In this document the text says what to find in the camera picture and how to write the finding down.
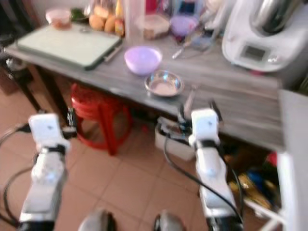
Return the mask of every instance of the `red plastic stool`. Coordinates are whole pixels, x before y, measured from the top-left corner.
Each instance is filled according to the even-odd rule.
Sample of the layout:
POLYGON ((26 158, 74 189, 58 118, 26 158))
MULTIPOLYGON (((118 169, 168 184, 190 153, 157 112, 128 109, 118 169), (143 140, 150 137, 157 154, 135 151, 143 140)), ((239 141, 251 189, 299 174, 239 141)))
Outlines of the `red plastic stool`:
POLYGON ((72 86, 72 105, 78 118, 78 138, 89 147, 102 150, 107 149, 110 155, 115 155, 117 148, 128 137, 132 127, 132 118, 128 108, 115 99, 108 98, 78 84, 73 84, 72 86), (117 140, 113 131, 113 118, 119 112, 124 112, 126 115, 128 129, 117 140), (105 142, 93 142, 85 138, 82 130, 82 122, 84 119, 99 123, 105 142))

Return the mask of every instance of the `bread roll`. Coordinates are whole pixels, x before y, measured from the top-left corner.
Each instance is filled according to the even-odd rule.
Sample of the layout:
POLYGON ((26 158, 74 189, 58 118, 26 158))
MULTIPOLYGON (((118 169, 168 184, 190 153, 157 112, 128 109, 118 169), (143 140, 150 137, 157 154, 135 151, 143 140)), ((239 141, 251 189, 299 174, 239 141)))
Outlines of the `bread roll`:
POLYGON ((101 6, 96 6, 94 8, 94 14, 96 16, 106 19, 108 18, 109 12, 101 6))
POLYGON ((91 15, 89 23, 94 30, 104 30, 105 21, 97 15, 91 15))
POLYGON ((116 24, 116 16, 115 15, 109 16, 105 24, 105 32, 108 33, 114 32, 115 24, 116 24))

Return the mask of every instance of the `gray wooden tabletop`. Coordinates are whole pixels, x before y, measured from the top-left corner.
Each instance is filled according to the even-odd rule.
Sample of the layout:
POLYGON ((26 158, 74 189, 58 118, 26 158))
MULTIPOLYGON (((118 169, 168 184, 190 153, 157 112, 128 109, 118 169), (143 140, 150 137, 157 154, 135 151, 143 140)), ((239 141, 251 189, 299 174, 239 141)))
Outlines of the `gray wooden tabletop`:
POLYGON ((148 43, 158 47, 163 54, 160 69, 171 71, 184 81, 185 89, 180 96, 165 99, 148 94, 144 88, 144 78, 130 73, 125 64, 127 45, 110 62, 102 63, 91 71, 21 51, 15 44, 7 47, 6 52, 170 115, 177 114, 178 105, 187 99, 191 84, 198 84, 199 90, 193 108, 206 107, 207 100, 214 99, 224 119, 221 132, 272 150, 284 149, 278 97, 279 80, 253 75, 233 66, 223 57, 220 45, 213 46, 203 54, 187 50, 181 58, 172 60, 172 54, 179 49, 172 38, 148 43))

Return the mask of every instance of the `metal bowl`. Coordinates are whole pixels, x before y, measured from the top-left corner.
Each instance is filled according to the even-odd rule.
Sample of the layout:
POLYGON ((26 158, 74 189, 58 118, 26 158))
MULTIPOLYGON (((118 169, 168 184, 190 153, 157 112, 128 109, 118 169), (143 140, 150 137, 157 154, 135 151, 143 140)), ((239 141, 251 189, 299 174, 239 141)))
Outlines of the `metal bowl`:
POLYGON ((162 97, 179 95, 184 89, 179 76, 163 70, 156 71, 147 77, 144 84, 150 93, 162 97))

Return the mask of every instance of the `green cutting board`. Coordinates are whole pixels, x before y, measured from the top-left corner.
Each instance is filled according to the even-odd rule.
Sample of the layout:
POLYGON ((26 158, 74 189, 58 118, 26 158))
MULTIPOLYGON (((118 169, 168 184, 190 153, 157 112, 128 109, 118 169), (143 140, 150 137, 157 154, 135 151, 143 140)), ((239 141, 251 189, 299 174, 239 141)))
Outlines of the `green cutting board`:
POLYGON ((67 30, 57 30, 53 26, 40 28, 19 39, 17 46, 61 62, 93 69, 121 43, 119 36, 72 24, 67 30))

